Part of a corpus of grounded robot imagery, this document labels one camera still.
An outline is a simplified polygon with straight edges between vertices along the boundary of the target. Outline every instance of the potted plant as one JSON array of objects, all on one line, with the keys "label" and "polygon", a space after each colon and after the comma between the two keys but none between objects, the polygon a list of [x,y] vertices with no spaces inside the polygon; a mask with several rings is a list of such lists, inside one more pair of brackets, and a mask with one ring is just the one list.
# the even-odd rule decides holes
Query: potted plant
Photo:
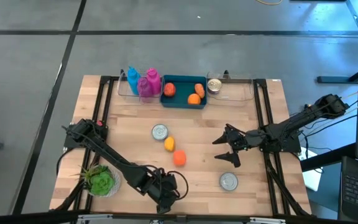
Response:
[{"label": "potted plant", "polygon": [[92,196],[110,197],[114,195],[120,186],[119,174],[112,171],[108,166],[91,166],[88,170],[83,169],[80,178],[84,179],[84,188]]}]

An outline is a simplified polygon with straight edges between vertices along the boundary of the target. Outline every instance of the can lid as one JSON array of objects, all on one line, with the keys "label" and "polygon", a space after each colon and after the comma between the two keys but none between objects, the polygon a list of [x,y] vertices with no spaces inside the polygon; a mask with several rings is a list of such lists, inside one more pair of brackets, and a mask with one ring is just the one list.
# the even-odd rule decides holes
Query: can lid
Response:
[{"label": "can lid", "polygon": [[156,140],[164,140],[168,137],[168,128],[163,124],[157,124],[152,129],[152,136]]},{"label": "can lid", "polygon": [[207,86],[211,91],[219,91],[222,88],[222,82],[217,78],[213,78],[208,81]]},{"label": "can lid", "polygon": [[239,181],[233,173],[226,172],[222,174],[219,184],[224,190],[234,190],[237,188]]}]

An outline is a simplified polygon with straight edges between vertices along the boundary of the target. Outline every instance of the wooden tabletop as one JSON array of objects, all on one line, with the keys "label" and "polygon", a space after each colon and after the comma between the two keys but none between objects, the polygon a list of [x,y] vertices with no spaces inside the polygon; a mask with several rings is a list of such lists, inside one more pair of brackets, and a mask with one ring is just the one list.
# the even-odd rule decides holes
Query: wooden tabletop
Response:
[{"label": "wooden tabletop", "polygon": [[[78,95],[73,115],[73,122],[81,118],[91,119],[99,87],[100,76],[85,75]],[[217,160],[215,155],[230,150],[227,144],[212,145],[229,123],[243,131],[258,128],[258,121],[253,99],[253,89],[249,83],[225,84],[232,90],[231,94],[245,96],[245,101],[235,105],[208,98],[209,103],[202,110],[164,108],[161,104],[142,104],[118,95],[117,82],[114,82],[113,94],[108,116],[107,143],[128,161],[136,164],[152,164],[165,170],[181,172],[189,183],[189,192],[183,200],[173,204],[170,213],[194,215],[264,215],[272,214],[266,179],[263,155],[259,148],[241,151],[241,166],[234,166],[227,161]],[[281,80],[267,80],[273,120],[279,123],[288,118],[287,103]],[[262,90],[260,89],[262,109],[265,111]],[[102,98],[99,117],[104,108],[107,85]],[[168,127],[169,134],[176,140],[176,149],[186,152],[187,162],[184,167],[173,165],[172,153],[164,149],[163,142],[151,136],[151,129],[156,124]],[[80,165],[84,149],[74,149],[61,162],[50,208],[59,206],[78,182]],[[285,183],[295,200],[302,208],[310,212],[310,205],[303,182],[299,160],[289,153],[280,153]],[[103,158],[101,164],[108,164]],[[219,177],[225,172],[233,172],[239,179],[239,185],[232,192],[224,191],[219,186]],[[116,213],[155,213],[155,202],[141,196],[122,179],[117,194],[108,198],[94,197],[92,212]],[[185,192],[185,183],[176,176],[178,190]],[[279,211],[282,209],[280,191],[276,186]],[[83,193],[80,208],[85,206],[86,192]]]}]

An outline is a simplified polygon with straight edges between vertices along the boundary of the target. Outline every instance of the small orange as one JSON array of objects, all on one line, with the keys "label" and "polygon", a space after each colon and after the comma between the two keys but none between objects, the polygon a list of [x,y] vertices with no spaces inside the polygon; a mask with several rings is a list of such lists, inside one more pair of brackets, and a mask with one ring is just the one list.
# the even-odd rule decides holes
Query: small orange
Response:
[{"label": "small orange", "polygon": [[175,151],[173,153],[173,163],[176,166],[183,166],[186,163],[186,153],[183,150]]},{"label": "small orange", "polygon": [[174,96],[175,92],[176,92],[176,88],[174,86],[174,84],[172,83],[167,83],[164,86],[164,95],[165,96]]},{"label": "small orange", "polygon": [[193,93],[189,96],[189,98],[187,99],[187,103],[190,105],[198,105],[201,103],[201,98],[198,94]]},{"label": "small orange", "polygon": [[197,83],[194,85],[194,90],[196,91],[196,93],[200,96],[200,98],[204,98],[205,96],[205,91],[204,91],[204,87],[202,84]]}]

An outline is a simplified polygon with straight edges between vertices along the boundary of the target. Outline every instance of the gray floor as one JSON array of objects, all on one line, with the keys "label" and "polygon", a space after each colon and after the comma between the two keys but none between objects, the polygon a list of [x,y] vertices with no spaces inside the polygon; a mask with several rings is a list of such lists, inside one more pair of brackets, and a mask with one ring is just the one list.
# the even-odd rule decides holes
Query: gray floor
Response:
[{"label": "gray floor", "polygon": [[[358,0],[352,0],[358,12]],[[72,28],[80,0],[2,1],[0,29]],[[256,1],[88,1],[80,30],[357,30],[346,3]],[[68,36],[0,35],[0,215],[9,213],[35,132],[60,66]],[[55,163],[62,153],[61,125],[71,120],[83,75],[118,75],[128,65],[161,73],[205,74],[228,69],[246,78],[283,80],[290,113],[327,93],[346,96],[355,85],[318,85],[319,75],[358,71],[358,37],[233,35],[77,36],[48,127],[24,212],[48,209]],[[357,97],[346,101],[352,103]],[[355,139],[355,120],[310,139],[314,147],[337,147]],[[324,179],[338,175],[326,169]],[[331,195],[335,201],[337,193]],[[320,217],[336,218],[312,203]]]}]

